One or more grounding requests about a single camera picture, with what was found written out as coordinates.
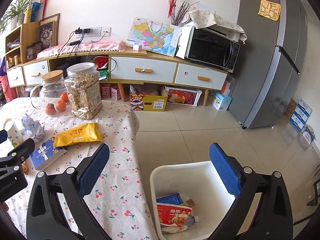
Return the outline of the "white paper cup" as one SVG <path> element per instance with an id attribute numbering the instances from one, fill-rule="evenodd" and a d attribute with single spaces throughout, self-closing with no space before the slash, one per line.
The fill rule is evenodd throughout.
<path id="1" fill-rule="evenodd" d="M 13 147 L 17 147 L 23 142 L 23 136 L 11 118 L 5 120 L 3 129 L 7 132 L 8 140 Z"/>

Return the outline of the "blue cardboard box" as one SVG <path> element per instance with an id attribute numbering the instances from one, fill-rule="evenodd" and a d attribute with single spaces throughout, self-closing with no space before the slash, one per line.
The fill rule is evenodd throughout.
<path id="1" fill-rule="evenodd" d="M 156 202 L 170 205 L 181 205 L 183 203 L 183 200 L 179 193 L 174 193 L 164 197 L 157 198 Z"/>

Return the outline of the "red instant noodle bag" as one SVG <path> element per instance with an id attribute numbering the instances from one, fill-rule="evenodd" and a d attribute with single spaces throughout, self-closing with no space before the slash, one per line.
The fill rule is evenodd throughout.
<path id="1" fill-rule="evenodd" d="M 183 226 L 192 212 L 191 207 L 157 203 L 159 223 L 162 226 Z"/>

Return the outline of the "clear plastic water bottle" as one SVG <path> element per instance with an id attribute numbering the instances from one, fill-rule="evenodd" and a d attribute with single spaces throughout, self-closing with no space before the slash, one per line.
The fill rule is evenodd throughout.
<path id="1" fill-rule="evenodd" d="M 190 227 L 190 226 L 193 226 L 194 224 L 197 224 L 198 222 L 199 222 L 198 216 L 190 215 L 188 219 L 185 221 L 184 225 Z"/>

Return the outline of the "white plastic trash bin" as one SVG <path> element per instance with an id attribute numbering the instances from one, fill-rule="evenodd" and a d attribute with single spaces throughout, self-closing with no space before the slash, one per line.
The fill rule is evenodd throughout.
<path id="1" fill-rule="evenodd" d="M 207 239 L 235 201 L 211 161 L 157 167 L 150 174 L 150 191 L 159 239 Z M 162 231 L 156 199 L 173 193 L 179 193 L 184 201 L 193 200 L 192 214 L 199 222 L 184 232 L 170 234 Z"/>

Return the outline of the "glass jar with wooden lid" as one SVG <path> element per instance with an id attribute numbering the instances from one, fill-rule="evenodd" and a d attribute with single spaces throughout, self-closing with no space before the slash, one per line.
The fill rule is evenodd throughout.
<path id="1" fill-rule="evenodd" d="M 30 92 L 30 102 L 34 109 L 41 110 L 45 114 L 44 108 L 49 104 L 54 104 L 56 114 L 59 116 L 69 109 L 69 102 L 66 103 L 67 108 L 64 112 L 56 109 L 56 102 L 60 99 L 60 95 L 67 92 L 63 78 L 62 70 L 54 70 L 48 72 L 41 77 L 41 83 L 34 87 Z"/>

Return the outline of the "wooden shelf unit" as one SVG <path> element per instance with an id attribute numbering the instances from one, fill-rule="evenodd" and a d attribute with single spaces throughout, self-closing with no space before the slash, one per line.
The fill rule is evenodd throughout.
<path id="1" fill-rule="evenodd" d="M 37 41 L 39 22 L 24 23 L 5 37 L 5 63 L 10 87 L 25 86 L 23 65 L 27 63 L 27 48 Z"/>

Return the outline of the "red white gift box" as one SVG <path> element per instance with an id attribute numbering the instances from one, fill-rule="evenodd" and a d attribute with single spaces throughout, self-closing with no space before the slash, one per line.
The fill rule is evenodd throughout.
<path id="1" fill-rule="evenodd" d="M 202 91 L 197 88 L 181 88 L 164 86 L 168 98 L 167 102 L 176 105 L 186 105 L 196 107 L 202 95 Z"/>

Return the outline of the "brown cardboard box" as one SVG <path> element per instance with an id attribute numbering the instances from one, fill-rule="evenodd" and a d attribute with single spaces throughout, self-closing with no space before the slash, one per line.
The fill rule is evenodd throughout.
<path id="1" fill-rule="evenodd" d="M 297 107 L 297 102 L 296 102 L 295 100 L 291 99 L 290 102 L 289 102 L 289 104 L 288 104 L 288 106 L 287 106 L 287 108 L 286 108 L 286 110 L 285 110 L 285 112 L 284 112 L 284 115 L 285 115 L 288 119 L 290 119 L 291 116 L 293 115 L 296 107 Z"/>

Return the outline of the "stacked blue white cartons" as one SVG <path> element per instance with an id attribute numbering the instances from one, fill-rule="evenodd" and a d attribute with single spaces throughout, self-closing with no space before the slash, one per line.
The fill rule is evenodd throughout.
<path id="1" fill-rule="evenodd" d="M 291 125 L 300 132 L 306 125 L 311 113 L 311 107 L 308 106 L 304 100 L 300 99 L 289 121 Z"/>

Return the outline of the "yellow cardboard box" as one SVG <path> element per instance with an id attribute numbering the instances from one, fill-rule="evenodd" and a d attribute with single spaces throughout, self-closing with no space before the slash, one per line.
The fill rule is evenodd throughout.
<path id="1" fill-rule="evenodd" d="M 134 111 L 165 111 L 168 94 L 163 85 L 130 85 L 130 107 Z"/>

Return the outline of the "potted green plant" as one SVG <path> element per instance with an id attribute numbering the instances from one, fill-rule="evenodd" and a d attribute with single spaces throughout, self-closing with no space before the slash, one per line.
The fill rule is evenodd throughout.
<path id="1" fill-rule="evenodd" d="M 7 28 L 9 21 L 15 16 L 19 16 L 26 12 L 29 3 L 32 0 L 16 0 L 11 2 L 8 9 L 5 11 L 4 15 L 1 18 L 1 34 Z"/>

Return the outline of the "black microwave oven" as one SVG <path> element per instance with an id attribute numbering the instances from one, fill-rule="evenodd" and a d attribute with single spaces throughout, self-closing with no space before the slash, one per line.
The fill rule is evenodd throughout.
<path id="1" fill-rule="evenodd" d="M 209 28 L 182 27 L 176 57 L 234 71 L 240 44 Z"/>

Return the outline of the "floral cloth on microwave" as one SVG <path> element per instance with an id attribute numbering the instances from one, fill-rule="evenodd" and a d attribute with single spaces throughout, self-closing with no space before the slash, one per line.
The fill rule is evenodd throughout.
<path id="1" fill-rule="evenodd" d="M 247 40 L 247 35 L 242 27 L 208 10 L 195 9 L 187 12 L 182 20 L 182 24 L 192 24 L 196 29 L 218 26 L 239 33 L 239 39 L 243 44 Z"/>

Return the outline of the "yellow fridge note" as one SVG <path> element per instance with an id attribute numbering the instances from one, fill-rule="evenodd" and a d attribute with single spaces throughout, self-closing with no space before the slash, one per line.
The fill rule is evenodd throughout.
<path id="1" fill-rule="evenodd" d="M 268 18 L 269 20 L 278 21 L 281 12 L 281 5 L 267 0 L 260 1 L 258 15 Z"/>

